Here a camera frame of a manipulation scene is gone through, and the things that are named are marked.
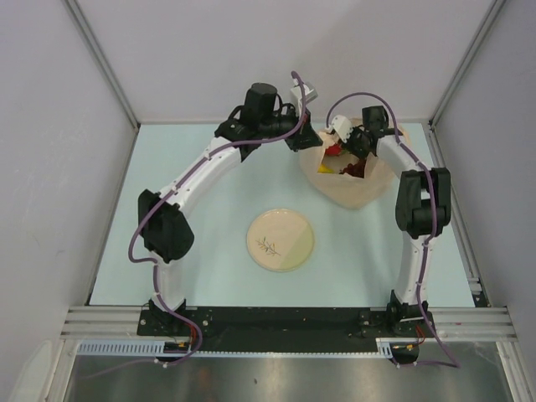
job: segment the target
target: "purple cable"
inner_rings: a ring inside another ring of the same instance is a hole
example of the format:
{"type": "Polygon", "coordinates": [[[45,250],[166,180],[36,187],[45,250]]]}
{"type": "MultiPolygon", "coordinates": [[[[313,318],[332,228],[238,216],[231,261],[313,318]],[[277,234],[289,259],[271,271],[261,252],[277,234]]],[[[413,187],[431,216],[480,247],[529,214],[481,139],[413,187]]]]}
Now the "purple cable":
{"type": "Polygon", "coordinates": [[[441,366],[448,366],[448,367],[454,367],[456,369],[459,369],[461,367],[461,365],[458,363],[458,361],[456,360],[456,358],[454,357],[452,352],[449,350],[449,348],[443,343],[443,341],[440,340],[439,336],[437,335],[436,330],[432,326],[432,323],[430,322],[430,320],[426,316],[425,309],[422,307],[422,299],[420,297],[420,291],[421,291],[421,288],[422,288],[422,281],[424,280],[425,273],[426,273],[426,262],[428,261],[428,246],[430,244],[430,241],[432,239],[434,239],[436,237],[436,234],[437,234],[437,210],[436,210],[436,207],[435,207],[436,206],[436,196],[434,194],[434,184],[433,184],[433,181],[432,181],[432,176],[430,175],[430,171],[428,170],[428,167],[423,162],[421,162],[419,157],[417,157],[413,153],[413,151],[411,151],[411,149],[409,149],[402,142],[402,140],[400,139],[399,128],[398,128],[398,125],[396,123],[396,117],[394,116],[393,109],[391,108],[389,103],[387,103],[387,101],[385,101],[385,99],[381,98],[378,95],[372,94],[370,92],[353,92],[352,94],[348,94],[346,96],[343,96],[341,99],[339,99],[337,102],[335,102],[335,104],[329,109],[329,112],[327,113],[327,116],[326,116],[326,127],[329,126],[329,121],[330,121],[331,114],[332,114],[333,110],[338,105],[340,105],[343,101],[345,101],[348,98],[352,98],[354,96],[360,96],[360,95],[372,96],[373,98],[381,101],[385,105],[385,107],[389,111],[389,114],[391,116],[391,120],[393,121],[394,138],[395,138],[397,144],[399,144],[399,146],[411,157],[411,159],[413,159],[415,164],[417,166],[419,166],[419,168],[421,168],[423,170],[423,172],[425,173],[425,175],[426,175],[426,182],[428,183],[428,192],[430,193],[430,204],[431,204],[431,209],[432,209],[432,231],[430,233],[430,236],[428,236],[426,238],[426,240],[424,241],[424,243],[422,245],[423,246],[422,263],[421,263],[421,266],[420,266],[419,281],[417,282],[417,288],[416,288],[417,304],[419,305],[420,315],[425,320],[425,324],[428,327],[429,331],[434,336],[435,340],[437,341],[437,343],[439,344],[439,346],[441,347],[441,349],[443,350],[445,355],[452,361],[452,363],[448,363],[448,362],[441,362],[441,361],[438,361],[438,360],[429,360],[429,361],[427,360],[427,361],[423,361],[423,362],[418,362],[416,364],[412,364],[412,363],[410,363],[410,364],[398,364],[398,362],[393,358],[393,362],[397,365],[397,367],[400,367],[400,366],[415,366],[415,365],[441,365],[441,366]]]}
{"type": "MultiPolygon", "coordinates": [[[[299,129],[300,127],[302,127],[302,125],[305,123],[305,120],[307,118],[307,114],[306,114],[306,103],[305,103],[305,87],[304,87],[304,84],[303,84],[303,81],[302,81],[302,78],[300,77],[300,75],[296,72],[296,71],[292,71],[291,72],[291,76],[292,78],[294,78],[295,80],[297,80],[297,83],[298,85],[300,86],[300,92],[301,92],[301,99],[302,99],[302,106],[301,106],[301,114],[300,114],[300,118],[298,120],[298,123],[294,126],[294,128],[292,128],[292,130],[290,130],[289,132],[281,135],[281,136],[278,136],[278,137],[274,137],[274,138],[268,138],[268,139],[263,139],[263,140],[244,140],[244,141],[235,141],[235,142],[230,142],[230,143],[227,143],[227,144],[224,144],[222,145],[221,147],[218,147],[216,149],[214,149],[210,154],[209,154],[209,158],[213,157],[215,154],[217,154],[218,152],[221,152],[223,151],[224,149],[227,149],[227,148],[230,148],[230,147],[239,147],[241,145],[260,145],[260,144],[268,144],[268,143],[271,143],[271,142],[277,142],[277,141],[281,141],[281,140],[285,140],[287,139],[288,137],[290,137],[291,135],[295,134],[299,129]]],[[[158,260],[154,257],[143,257],[143,258],[136,258],[134,257],[134,244],[136,243],[136,239],[137,237],[140,235],[140,233],[142,232],[143,228],[145,227],[145,225],[147,224],[147,222],[149,221],[149,219],[158,211],[158,209],[160,207],[162,207],[164,205],[165,202],[167,202],[174,194],[175,192],[181,188],[181,186],[184,185],[184,183],[186,183],[186,181],[191,178],[193,176],[193,174],[195,172],[197,172],[197,170],[199,168],[201,168],[201,166],[203,166],[203,164],[205,162],[207,162],[208,159],[207,158],[203,158],[203,159],[200,159],[195,165],[193,165],[193,167],[187,171],[182,177],[181,179],[178,181],[177,184],[175,184],[175,187],[173,189],[171,189],[169,191],[169,193],[167,193],[165,196],[163,196],[156,204],[154,207],[151,208],[151,210],[147,213],[147,215],[145,215],[142,219],[142,221],[140,222],[140,224],[138,225],[136,231],[134,232],[134,235],[132,236],[131,238],[131,241],[130,241],[130,244],[128,245],[128,259],[130,260],[130,262],[134,263],[134,264],[137,264],[137,263],[141,263],[141,262],[152,262],[153,263],[153,268],[152,268],[152,285],[153,285],[153,288],[154,288],[154,291],[157,295],[157,299],[158,301],[160,302],[160,304],[162,305],[162,307],[164,308],[164,310],[166,312],[168,312],[169,314],[173,315],[174,317],[178,318],[179,320],[183,321],[183,322],[186,322],[188,325],[191,325],[195,331],[197,332],[199,338],[198,338],[198,341],[196,342],[195,344],[195,347],[192,348],[190,350],[190,352],[186,353],[183,357],[181,357],[179,360],[175,361],[175,362],[172,362],[172,363],[168,363],[167,365],[168,366],[175,366],[177,364],[180,364],[186,360],[188,360],[194,353],[196,353],[199,348],[201,348],[201,344],[203,343],[203,333],[201,332],[201,329],[198,327],[198,325],[191,321],[191,320],[188,320],[186,317],[184,316],[181,316],[180,314],[177,314],[176,312],[174,312],[171,308],[168,307],[168,305],[165,303],[165,301],[162,299],[162,296],[160,295],[160,289],[159,289],[159,286],[158,286],[158,260]]],[[[127,366],[130,366],[130,365],[133,365],[133,364],[137,364],[137,363],[150,363],[150,362],[154,362],[154,359],[149,359],[149,358],[140,358],[138,360],[132,360],[130,362],[126,362],[126,363],[123,363],[123,364],[120,364],[118,366],[115,366],[115,367],[112,367],[112,368],[107,368],[106,370],[102,370],[98,373],[95,373],[95,374],[91,374],[91,375],[88,375],[88,376],[85,376],[85,377],[82,377],[82,379],[92,379],[94,377],[98,377],[102,374],[108,374],[108,373],[111,373],[113,371],[116,371],[118,369],[122,369],[124,367],[127,367],[127,366]]]]}

